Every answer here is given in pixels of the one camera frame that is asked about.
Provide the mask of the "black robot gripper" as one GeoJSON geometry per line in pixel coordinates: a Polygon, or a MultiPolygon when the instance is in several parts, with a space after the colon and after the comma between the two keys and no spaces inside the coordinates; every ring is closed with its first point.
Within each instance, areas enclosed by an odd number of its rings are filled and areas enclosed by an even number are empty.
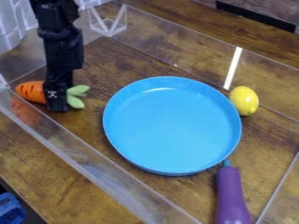
{"type": "Polygon", "coordinates": [[[51,112],[67,112],[67,93],[74,71],[83,68],[83,33],[74,22],[80,17],[75,0],[29,0],[43,39],[47,77],[43,84],[45,106],[51,112]]]}

